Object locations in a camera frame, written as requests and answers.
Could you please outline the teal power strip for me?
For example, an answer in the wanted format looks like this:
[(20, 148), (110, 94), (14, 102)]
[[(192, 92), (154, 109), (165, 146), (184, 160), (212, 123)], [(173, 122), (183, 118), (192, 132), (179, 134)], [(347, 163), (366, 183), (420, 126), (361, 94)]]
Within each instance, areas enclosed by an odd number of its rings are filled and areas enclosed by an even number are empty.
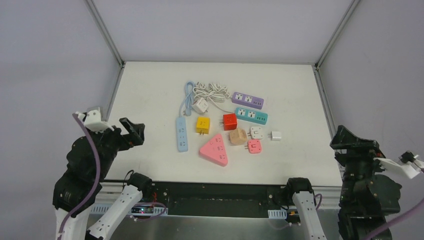
[(268, 114), (261, 111), (237, 107), (234, 113), (236, 115), (236, 118), (242, 121), (247, 121), (260, 125), (266, 125), (268, 121)]

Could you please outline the beige cube socket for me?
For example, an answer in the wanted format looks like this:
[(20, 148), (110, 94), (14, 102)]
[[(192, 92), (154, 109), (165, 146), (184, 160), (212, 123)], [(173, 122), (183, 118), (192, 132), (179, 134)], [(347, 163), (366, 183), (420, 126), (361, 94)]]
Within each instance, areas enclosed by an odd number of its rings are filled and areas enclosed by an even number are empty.
[(233, 145), (244, 145), (248, 141), (247, 133), (242, 128), (236, 128), (229, 133), (229, 140)]

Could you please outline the yellow cube socket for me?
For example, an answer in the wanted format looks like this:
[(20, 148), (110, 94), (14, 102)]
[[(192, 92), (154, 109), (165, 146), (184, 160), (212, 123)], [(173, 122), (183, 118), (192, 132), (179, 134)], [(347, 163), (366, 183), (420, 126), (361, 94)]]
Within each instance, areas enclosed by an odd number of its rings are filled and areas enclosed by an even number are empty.
[(199, 116), (195, 125), (195, 132), (200, 135), (208, 135), (210, 131), (211, 120), (209, 117)]

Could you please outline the pink power strip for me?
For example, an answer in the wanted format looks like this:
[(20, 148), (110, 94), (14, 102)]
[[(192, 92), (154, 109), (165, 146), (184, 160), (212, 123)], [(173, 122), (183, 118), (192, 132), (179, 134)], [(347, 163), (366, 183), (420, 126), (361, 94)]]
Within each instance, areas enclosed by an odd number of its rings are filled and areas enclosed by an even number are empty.
[(223, 136), (218, 133), (205, 143), (198, 151), (199, 155), (221, 167), (226, 167), (229, 160)]

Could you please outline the white cube socket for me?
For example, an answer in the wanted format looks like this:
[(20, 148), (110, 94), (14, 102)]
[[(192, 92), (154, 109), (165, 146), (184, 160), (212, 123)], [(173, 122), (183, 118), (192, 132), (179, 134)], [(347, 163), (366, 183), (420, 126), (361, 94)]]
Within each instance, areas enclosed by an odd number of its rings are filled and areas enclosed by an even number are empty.
[(209, 104), (204, 98), (199, 98), (199, 99), (194, 101), (194, 103), (191, 105), (191, 107), (193, 108), (193, 110), (196, 113), (202, 115), (202, 114), (205, 114), (208, 111)]

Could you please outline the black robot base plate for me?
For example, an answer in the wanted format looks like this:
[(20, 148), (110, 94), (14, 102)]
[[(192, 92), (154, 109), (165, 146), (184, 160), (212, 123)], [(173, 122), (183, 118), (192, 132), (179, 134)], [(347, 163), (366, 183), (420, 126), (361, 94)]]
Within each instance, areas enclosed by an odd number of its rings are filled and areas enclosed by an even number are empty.
[(286, 184), (229, 184), (152, 182), (142, 202), (161, 203), (169, 216), (267, 218), (270, 211), (294, 206), (294, 194), (314, 193), (307, 178), (289, 178)]

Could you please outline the pink plug adapter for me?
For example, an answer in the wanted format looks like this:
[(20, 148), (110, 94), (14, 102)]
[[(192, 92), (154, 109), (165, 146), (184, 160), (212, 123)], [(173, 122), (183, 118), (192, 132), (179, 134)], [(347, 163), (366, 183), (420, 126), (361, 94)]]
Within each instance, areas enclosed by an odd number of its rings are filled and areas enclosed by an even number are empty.
[(263, 147), (259, 139), (249, 139), (247, 141), (246, 149), (250, 154), (260, 154)]

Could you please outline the small white plug adapter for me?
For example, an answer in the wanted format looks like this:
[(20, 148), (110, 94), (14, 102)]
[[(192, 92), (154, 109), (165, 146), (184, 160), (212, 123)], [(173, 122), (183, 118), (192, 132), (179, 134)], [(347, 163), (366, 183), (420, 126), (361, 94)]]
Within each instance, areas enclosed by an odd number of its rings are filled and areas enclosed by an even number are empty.
[(280, 131), (274, 131), (274, 130), (268, 134), (268, 137), (270, 138), (271, 141), (275, 141), (275, 142), (277, 141), (279, 142), (283, 139), (282, 133)]

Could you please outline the red cube socket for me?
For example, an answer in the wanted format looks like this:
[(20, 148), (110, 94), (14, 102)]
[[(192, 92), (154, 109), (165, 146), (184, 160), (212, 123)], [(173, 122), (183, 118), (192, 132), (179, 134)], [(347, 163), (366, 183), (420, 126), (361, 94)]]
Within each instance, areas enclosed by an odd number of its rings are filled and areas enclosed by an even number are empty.
[(222, 115), (220, 125), (224, 131), (232, 131), (238, 127), (238, 120), (235, 113), (227, 113)]

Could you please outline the purple power strip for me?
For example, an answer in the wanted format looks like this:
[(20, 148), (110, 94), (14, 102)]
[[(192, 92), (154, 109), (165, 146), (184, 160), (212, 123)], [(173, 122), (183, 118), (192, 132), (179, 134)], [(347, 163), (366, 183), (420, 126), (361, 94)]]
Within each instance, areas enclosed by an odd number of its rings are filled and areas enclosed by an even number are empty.
[(264, 99), (245, 93), (234, 92), (231, 97), (231, 102), (241, 106), (261, 110), (264, 106)]

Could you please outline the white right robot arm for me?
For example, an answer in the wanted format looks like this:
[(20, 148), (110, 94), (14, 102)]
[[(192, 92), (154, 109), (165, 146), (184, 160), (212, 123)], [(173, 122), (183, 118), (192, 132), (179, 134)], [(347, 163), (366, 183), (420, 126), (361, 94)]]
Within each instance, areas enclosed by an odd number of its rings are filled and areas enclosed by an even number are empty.
[[(379, 143), (339, 125), (329, 146), (344, 168), (340, 188), (317, 193), (309, 179), (292, 177), (281, 189), (283, 205), (294, 207), (304, 238), (328, 238), (320, 214), (330, 211), (335, 228), (330, 235), (337, 240), (391, 240), (386, 217), (400, 212), (402, 185), (383, 174), (384, 154)], [(319, 201), (316, 195), (330, 199)]]

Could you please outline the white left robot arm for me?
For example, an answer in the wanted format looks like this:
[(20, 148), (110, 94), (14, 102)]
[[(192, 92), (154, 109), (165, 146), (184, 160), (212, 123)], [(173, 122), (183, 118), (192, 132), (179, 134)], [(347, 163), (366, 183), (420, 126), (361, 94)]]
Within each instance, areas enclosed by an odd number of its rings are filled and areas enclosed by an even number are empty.
[(72, 116), (84, 135), (72, 144), (66, 156), (66, 171), (54, 185), (55, 237), (58, 240), (108, 240), (132, 208), (139, 202), (149, 201), (153, 195), (153, 181), (133, 172), (114, 203), (96, 202), (118, 153), (144, 144), (145, 125), (134, 124), (124, 117), (119, 122), (127, 130), (126, 134), (115, 126), (95, 132), (84, 125), (82, 114)]

